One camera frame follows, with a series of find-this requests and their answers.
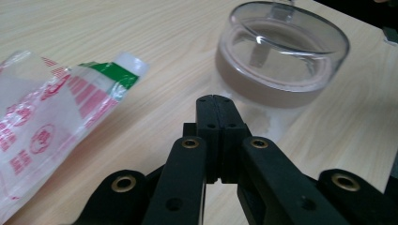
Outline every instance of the wooden table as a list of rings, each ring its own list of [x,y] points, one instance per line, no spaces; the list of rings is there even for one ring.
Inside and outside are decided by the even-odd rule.
[[[109,174],[148,174],[162,165],[195,100],[208,91],[214,54],[229,12],[244,1],[2,1],[0,59],[31,50],[73,66],[108,62],[120,51],[149,73],[84,139],[7,224],[68,224]],[[339,26],[351,52],[331,85],[279,146],[306,174],[356,173],[379,190],[398,146],[398,48],[380,29],[311,0],[297,6]],[[236,186],[207,186],[205,224],[246,224]]]

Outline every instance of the screw hole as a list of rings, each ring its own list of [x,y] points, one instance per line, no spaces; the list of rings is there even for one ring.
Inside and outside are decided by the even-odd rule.
[[[348,191],[358,191],[360,190],[360,184],[353,178],[351,178],[348,175],[340,174],[340,173],[335,173],[332,177],[331,180],[333,183],[342,189],[348,190]]]
[[[259,139],[252,140],[251,144],[252,144],[253,147],[256,147],[256,148],[267,148],[268,147],[268,143],[267,142],[264,142],[264,141],[259,140]]]
[[[166,202],[166,208],[172,212],[178,211],[182,208],[182,200],[178,198],[169,199]]]
[[[133,189],[137,181],[132,175],[118,176],[112,183],[114,192],[123,193]]]
[[[195,148],[199,146],[199,142],[194,139],[188,139],[182,142],[182,146],[185,148]]]

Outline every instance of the white plastic packaging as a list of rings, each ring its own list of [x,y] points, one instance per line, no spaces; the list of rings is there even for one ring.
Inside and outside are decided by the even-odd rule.
[[[71,150],[143,76],[128,53],[66,69],[31,52],[0,65],[0,223],[18,211]]]

